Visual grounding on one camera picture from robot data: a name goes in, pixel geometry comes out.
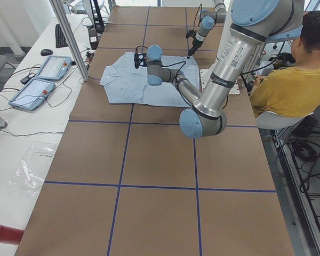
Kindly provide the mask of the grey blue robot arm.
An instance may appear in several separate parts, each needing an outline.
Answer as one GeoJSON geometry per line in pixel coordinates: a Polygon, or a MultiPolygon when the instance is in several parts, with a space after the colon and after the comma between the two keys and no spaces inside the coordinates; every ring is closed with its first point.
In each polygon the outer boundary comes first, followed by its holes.
{"type": "Polygon", "coordinates": [[[216,24],[224,23],[227,16],[224,1],[213,1],[214,11],[208,11],[199,5],[193,29],[186,33],[186,38],[192,38],[192,46],[188,50],[187,59],[190,59],[196,51],[202,46],[209,32],[216,26],[216,24]]]}
{"type": "Polygon", "coordinates": [[[149,85],[169,82],[189,102],[190,108],[182,111],[179,118],[180,128],[187,137],[196,139],[219,134],[227,124],[222,104],[248,58],[260,44],[299,37],[303,8],[303,1],[233,1],[226,10],[223,1],[214,1],[215,11],[201,12],[198,31],[186,34],[193,38],[188,52],[188,56],[192,56],[216,23],[231,18],[230,25],[224,27],[230,31],[229,38],[224,46],[219,46],[220,56],[203,91],[195,88],[182,71],[162,64],[162,49],[158,45],[151,45],[143,54],[136,52],[134,66],[147,67],[149,85]]]}

